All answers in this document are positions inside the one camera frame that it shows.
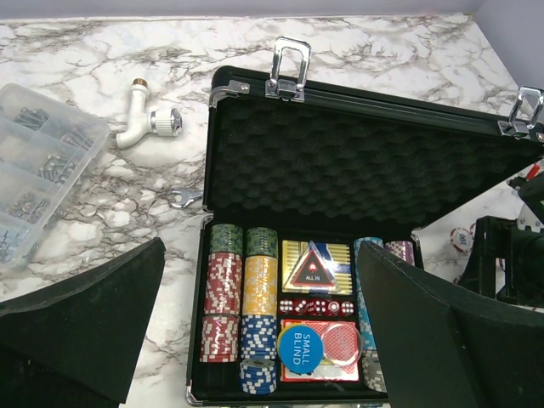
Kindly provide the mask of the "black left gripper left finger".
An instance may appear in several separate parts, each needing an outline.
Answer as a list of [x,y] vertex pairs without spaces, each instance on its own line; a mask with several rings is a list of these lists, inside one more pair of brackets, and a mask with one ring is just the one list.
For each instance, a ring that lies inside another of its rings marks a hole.
[[1,304],[3,407],[124,404],[156,301],[166,248],[155,238]]

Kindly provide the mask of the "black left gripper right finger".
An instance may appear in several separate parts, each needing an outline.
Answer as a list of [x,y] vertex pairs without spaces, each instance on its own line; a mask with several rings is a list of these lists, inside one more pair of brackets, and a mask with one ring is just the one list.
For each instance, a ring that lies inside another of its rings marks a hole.
[[359,273],[392,407],[541,407],[543,315],[364,241]]

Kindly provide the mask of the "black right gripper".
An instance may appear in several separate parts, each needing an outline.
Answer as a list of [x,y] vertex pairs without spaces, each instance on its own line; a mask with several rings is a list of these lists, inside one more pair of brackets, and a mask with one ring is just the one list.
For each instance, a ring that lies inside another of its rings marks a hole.
[[516,219],[485,216],[475,225],[473,249],[457,284],[520,306],[543,305],[543,174],[508,185],[523,202]]

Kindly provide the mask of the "white red poker chip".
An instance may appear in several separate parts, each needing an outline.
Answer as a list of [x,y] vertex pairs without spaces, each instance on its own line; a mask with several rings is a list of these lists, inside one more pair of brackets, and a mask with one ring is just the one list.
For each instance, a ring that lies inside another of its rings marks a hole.
[[473,247],[473,236],[469,230],[457,227],[450,232],[450,243],[458,252],[468,253]]

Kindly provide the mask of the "clear dealer button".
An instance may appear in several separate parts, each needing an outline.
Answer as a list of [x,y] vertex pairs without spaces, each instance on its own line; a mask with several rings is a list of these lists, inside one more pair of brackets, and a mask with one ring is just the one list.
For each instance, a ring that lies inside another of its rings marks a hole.
[[350,322],[333,322],[321,335],[323,355],[335,366],[355,363],[361,352],[360,332]]

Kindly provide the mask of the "red playing card deck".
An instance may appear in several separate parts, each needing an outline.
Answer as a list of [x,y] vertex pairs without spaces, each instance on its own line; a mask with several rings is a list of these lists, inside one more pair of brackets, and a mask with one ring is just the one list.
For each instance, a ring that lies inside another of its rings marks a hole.
[[[333,322],[350,322],[355,326],[353,321],[333,321],[333,320],[283,320],[281,328],[289,322],[290,324],[302,324],[313,328],[321,337],[324,330]],[[286,369],[283,363],[280,364],[280,380],[284,383],[311,383],[324,381],[340,381],[340,382],[357,382],[359,380],[358,361],[348,366],[333,365],[323,356],[320,365],[309,374],[295,374]]]

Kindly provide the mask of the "blue small blind button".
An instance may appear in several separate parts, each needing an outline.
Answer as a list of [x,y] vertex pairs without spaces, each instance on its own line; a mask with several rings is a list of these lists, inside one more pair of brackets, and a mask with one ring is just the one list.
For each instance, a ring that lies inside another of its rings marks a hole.
[[297,324],[281,339],[280,360],[287,370],[295,374],[309,374],[323,358],[320,335],[311,327]]

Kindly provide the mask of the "yellow big blind button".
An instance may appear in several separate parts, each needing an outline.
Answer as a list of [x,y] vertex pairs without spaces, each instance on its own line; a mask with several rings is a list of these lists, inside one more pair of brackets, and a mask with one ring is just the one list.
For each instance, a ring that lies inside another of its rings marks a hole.
[[277,355],[278,355],[278,358],[280,359],[281,358],[281,352],[280,352],[280,349],[281,349],[281,339],[282,337],[285,335],[286,331],[288,329],[290,329],[291,327],[293,326],[296,326],[297,324],[290,324],[289,322],[287,322],[284,327],[282,327],[280,329],[280,333],[278,334],[277,336],[277,340],[276,340],[276,349],[277,349]]

